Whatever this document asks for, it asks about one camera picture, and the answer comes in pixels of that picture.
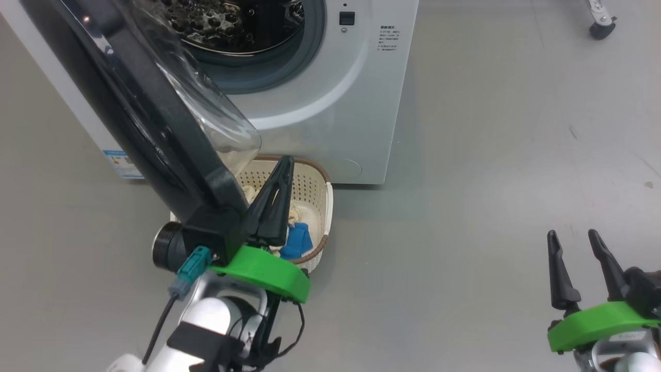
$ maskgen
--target button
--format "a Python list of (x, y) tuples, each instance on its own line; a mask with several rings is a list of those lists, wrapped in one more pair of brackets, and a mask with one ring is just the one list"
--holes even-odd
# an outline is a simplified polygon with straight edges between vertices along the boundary
[(340, 12), (340, 25), (353, 26), (356, 24), (356, 12)]

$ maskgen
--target basket rim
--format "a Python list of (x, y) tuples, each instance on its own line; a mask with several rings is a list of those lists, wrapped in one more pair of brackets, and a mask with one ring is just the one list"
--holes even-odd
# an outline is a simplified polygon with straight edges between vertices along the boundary
[[(257, 155), (255, 160), (266, 160), (266, 161), (276, 162), (276, 161), (280, 160), (280, 158), (282, 158), (282, 157), (283, 157), (283, 155)], [(321, 174), (321, 177), (324, 179), (324, 181), (326, 181), (326, 183), (331, 182), (329, 174), (321, 167), (321, 165), (313, 162), (310, 159), (306, 159), (306, 158), (294, 157), (293, 160), (294, 160), (294, 163), (301, 163), (301, 164), (311, 166), (312, 168), (314, 168), (316, 171), (318, 171)], [(319, 244), (317, 245), (315, 250), (313, 250), (312, 252), (310, 252), (309, 254), (306, 254), (305, 256), (303, 256), (301, 258), (288, 259), (287, 261), (289, 261), (289, 262), (291, 262), (295, 265), (300, 265), (301, 263), (311, 261), (313, 258), (317, 257), (319, 255), (319, 253), (321, 253), (321, 251), (326, 246), (326, 242), (328, 241), (328, 239), (329, 239), (329, 236), (324, 234), (324, 236), (321, 237), (321, 241), (319, 242)]]
[[(276, 161), (280, 160), (280, 158), (282, 158), (282, 157), (283, 157), (283, 155), (257, 155), (255, 160), (270, 160), (272, 162), (276, 162)], [(323, 169), (321, 167), (321, 165), (313, 162), (310, 159), (306, 159), (306, 158), (294, 157), (293, 160), (294, 160), (294, 163), (301, 163), (301, 164), (309, 165), (312, 168), (315, 168), (315, 170), (318, 171), (321, 174), (321, 177), (324, 179), (324, 181), (326, 183), (331, 182), (329, 174), (326, 172), (325, 169)]]

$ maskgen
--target sticker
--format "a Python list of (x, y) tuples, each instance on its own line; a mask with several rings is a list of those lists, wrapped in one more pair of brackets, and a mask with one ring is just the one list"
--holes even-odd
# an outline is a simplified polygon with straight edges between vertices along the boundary
[(376, 50), (378, 52), (396, 52), (401, 31), (393, 25), (379, 26)]
[(645, 338), (647, 331), (624, 332), (611, 336), (608, 341), (639, 341)]
[(131, 159), (123, 151), (118, 150), (103, 150), (103, 153), (106, 154), (106, 158), (110, 160), (112, 166), (115, 168), (115, 171), (119, 173), (122, 178), (132, 178), (132, 179), (143, 179), (140, 171), (137, 170), (137, 167)]

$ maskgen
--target teal connector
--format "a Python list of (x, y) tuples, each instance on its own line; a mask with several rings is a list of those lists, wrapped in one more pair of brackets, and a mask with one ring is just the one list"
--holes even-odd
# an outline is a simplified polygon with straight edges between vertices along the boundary
[(168, 288), (170, 296), (176, 296), (178, 300), (183, 301), (184, 297), (188, 295), (188, 292), (193, 287), (193, 283), (204, 274), (206, 269), (211, 265), (211, 262), (212, 258), (209, 248), (203, 246), (195, 248), (193, 253), (186, 259), (186, 262), (177, 271), (174, 283)]

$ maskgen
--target black strap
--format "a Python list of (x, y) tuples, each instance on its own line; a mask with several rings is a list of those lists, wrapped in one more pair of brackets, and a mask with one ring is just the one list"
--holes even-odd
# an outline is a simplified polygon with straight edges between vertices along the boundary
[(190, 372), (221, 372), (218, 366), (227, 369), (232, 357), (244, 347), (244, 343), (236, 338), (186, 322), (179, 323), (167, 345), (204, 360), (201, 364), (190, 366)]

